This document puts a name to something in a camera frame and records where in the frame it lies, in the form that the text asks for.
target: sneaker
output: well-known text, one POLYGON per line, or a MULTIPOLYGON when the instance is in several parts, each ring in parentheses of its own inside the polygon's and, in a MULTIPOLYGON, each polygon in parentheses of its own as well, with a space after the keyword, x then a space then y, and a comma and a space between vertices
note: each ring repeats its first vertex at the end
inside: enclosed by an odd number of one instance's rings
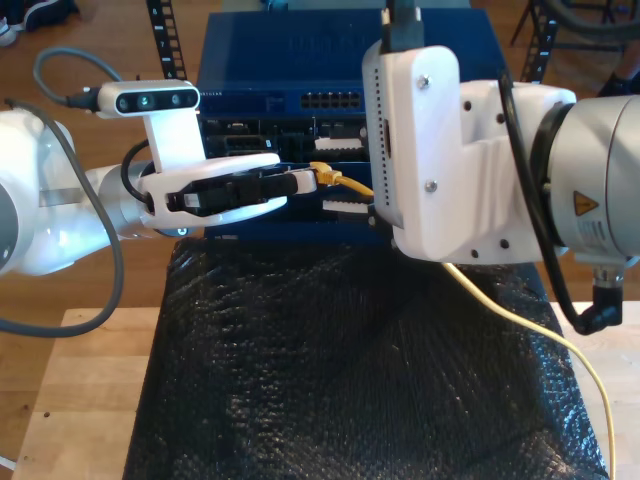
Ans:
POLYGON ((73 0, 29 0, 26 8, 23 25, 27 32, 62 23, 70 14, 80 13, 73 0))
POLYGON ((631 80, 630 90, 634 95, 640 95, 640 73, 633 77, 633 80, 631 80))
POLYGON ((16 41, 18 35, 7 23, 6 18, 0 18, 0 47, 7 47, 16 41))
POLYGON ((615 73, 611 74, 607 83, 598 93, 598 97, 620 97, 624 95, 631 95, 631 80, 619 78, 615 73))

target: wooden table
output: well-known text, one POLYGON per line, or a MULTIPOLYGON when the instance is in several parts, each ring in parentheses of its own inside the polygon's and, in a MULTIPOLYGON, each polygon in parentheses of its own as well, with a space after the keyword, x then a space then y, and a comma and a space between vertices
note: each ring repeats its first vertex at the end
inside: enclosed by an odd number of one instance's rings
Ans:
MULTIPOLYGON (((576 304, 586 308, 586 304, 576 304)), ((63 325, 98 310, 66 312, 63 325)), ((640 478, 640 302, 625 303, 625 323, 591 337, 563 330, 589 357, 613 404, 618 480, 640 478)), ((14 480, 122 478, 157 308, 118 309, 90 334, 58 340, 47 366, 14 480)), ((605 458, 607 430, 597 388, 574 361, 593 428, 605 458)))

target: black bubble wrap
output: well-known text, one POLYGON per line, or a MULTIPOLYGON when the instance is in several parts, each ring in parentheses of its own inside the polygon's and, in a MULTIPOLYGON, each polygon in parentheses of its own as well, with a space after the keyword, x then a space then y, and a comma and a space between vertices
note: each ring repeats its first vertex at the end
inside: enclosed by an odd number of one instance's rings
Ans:
MULTIPOLYGON (((556 331, 532 266, 465 270, 556 331)), ((607 478, 567 353, 385 248, 184 240, 125 479, 607 478)))

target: yellow warning sticker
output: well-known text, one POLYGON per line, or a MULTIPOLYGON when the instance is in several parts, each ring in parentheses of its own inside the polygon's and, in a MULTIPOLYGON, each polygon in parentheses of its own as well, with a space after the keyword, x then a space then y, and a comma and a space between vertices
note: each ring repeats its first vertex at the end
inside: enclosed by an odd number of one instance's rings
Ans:
POLYGON ((600 206, 595 200, 577 191, 573 192, 573 204, 576 209, 576 217, 581 217, 585 213, 589 213, 600 206))

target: robotic arm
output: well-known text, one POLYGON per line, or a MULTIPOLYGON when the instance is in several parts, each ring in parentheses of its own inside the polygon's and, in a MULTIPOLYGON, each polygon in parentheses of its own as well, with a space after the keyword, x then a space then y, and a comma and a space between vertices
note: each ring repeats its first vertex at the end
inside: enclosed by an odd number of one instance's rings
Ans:
MULTIPOLYGON (((395 3, 363 79, 375 214, 398 248, 441 263, 545 260, 566 309, 556 254, 572 249, 594 267, 594 310, 567 317, 585 334, 619 324, 624 269, 640 255, 640 100, 576 103, 572 92, 542 85, 460 84, 450 50, 422 47, 420 10, 395 3)), ((317 167, 283 171, 274 154, 207 159, 199 92, 187 82, 117 81, 54 100, 103 118, 143 117, 153 169, 86 172, 119 238, 248 220, 337 183, 336 172, 317 167)), ((68 152, 28 110, 0 113, 10 152, 0 158, 0 274, 44 275, 114 244, 68 152)))

